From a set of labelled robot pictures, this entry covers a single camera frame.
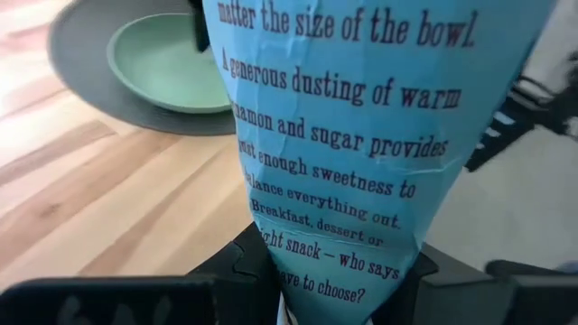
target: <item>black holder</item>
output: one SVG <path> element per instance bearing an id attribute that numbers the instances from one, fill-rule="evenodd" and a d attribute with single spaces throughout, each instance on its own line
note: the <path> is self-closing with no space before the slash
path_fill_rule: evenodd
<path id="1" fill-rule="evenodd" d="M 424 245 L 375 325 L 567 325 L 578 276 L 498 261 L 487 273 Z M 276 324 L 280 288 L 255 225 L 187 276 L 42 279 L 0 296 L 2 325 Z"/>

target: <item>dark gray placemat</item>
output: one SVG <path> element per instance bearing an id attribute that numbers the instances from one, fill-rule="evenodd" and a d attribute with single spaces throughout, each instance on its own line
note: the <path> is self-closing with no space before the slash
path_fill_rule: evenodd
<path id="1" fill-rule="evenodd" d="M 156 107 L 131 93 L 108 67 L 108 40 L 118 28 L 147 15 L 190 10 L 187 0 L 77 0 L 52 24 L 51 61 L 72 91 L 128 123 L 181 135 L 234 134 L 231 111 L 194 115 Z"/>

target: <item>mint green bowl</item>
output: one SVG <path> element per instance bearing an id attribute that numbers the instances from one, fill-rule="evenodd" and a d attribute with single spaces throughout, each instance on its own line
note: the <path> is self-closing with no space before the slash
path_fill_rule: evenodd
<path id="1" fill-rule="evenodd" d="M 190 14 L 156 14 L 128 23 L 107 47 L 110 69 L 159 107 L 194 114 L 230 109 L 210 50 L 195 49 Z"/>

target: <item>wood grain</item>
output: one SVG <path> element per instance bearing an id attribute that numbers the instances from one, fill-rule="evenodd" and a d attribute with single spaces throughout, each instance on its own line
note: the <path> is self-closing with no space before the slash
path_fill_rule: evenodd
<path id="1" fill-rule="evenodd" d="M 0 291 L 184 274 L 250 223 L 234 136 L 144 130 L 66 89 L 46 42 L 69 2 L 0 3 Z"/>

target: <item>bowl rim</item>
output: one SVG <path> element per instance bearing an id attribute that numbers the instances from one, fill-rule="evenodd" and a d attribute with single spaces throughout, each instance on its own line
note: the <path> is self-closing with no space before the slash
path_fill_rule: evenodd
<path id="1" fill-rule="evenodd" d="M 122 83 L 124 83 L 125 86 L 130 88 L 131 91 L 134 91 L 138 96 L 145 98 L 146 100 L 148 100 L 151 103 L 154 103 L 156 105 L 162 104 L 163 107 L 166 109 L 170 109 L 170 110 L 182 112 L 182 113 L 195 113 L 195 114 L 211 114 L 211 113 L 218 113 L 218 112 L 223 112 L 223 111 L 229 110 L 230 105 L 224 105 L 224 106 L 220 106 L 220 107 L 219 106 L 215 106 L 215 107 L 186 107 L 186 106 L 170 103 L 170 102 L 167 102 L 165 100 L 158 100 L 156 98 L 149 96 L 145 91 L 143 91 L 141 88 L 139 88 L 137 85 L 135 85 L 127 76 L 125 76 L 125 74 L 122 72 L 122 70 L 118 67 L 117 59 L 116 59 L 117 43 L 118 43 L 118 40 L 120 39 L 121 35 L 124 32 L 126 32 L 126 30 L 128 30 L 129 28 L 133 27 L 134 25 L 136 25 L 138 23 L 141 23 L 144 20 L 156 18 L 159 16 L 175 16 L 175 15 L 192 17 L 192 14 L 186 14 L 186 13 L 150 14 L 150 15 L 135 19 L 134 21 L 132 21 L 130 23 L 126 23 L 122 27 L 118 28 L 113 33 L 110 40 L 108 40 L 108 44 L 107 44 L 108 67 L 113 70 L 115 76 L 118 79 L 120 79 L 120 81 Z"/>

